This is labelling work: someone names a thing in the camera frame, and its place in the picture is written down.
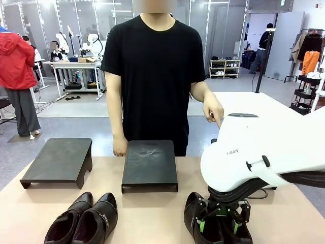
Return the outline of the person's right hand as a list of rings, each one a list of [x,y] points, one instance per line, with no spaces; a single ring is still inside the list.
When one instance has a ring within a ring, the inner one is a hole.
[[[113,138],[113,154],[117,157],[125,157],[127,150],[127,140],[124,137]]]

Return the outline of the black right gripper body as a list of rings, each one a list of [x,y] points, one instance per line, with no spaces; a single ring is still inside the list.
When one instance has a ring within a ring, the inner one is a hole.
[[[213,198],[207,202],[207,217],[212,216],[231,216],[234,220],[241,220],[241,215],[237,212],[239,202],[223,203]]]

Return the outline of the person's left hand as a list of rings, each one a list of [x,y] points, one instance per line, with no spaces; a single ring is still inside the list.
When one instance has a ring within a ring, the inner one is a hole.
[[[216,123],[220,129],[222,120],[224,119],[224,108],[212,92],[208,92],[204,96],[203,112],[209,123]]]

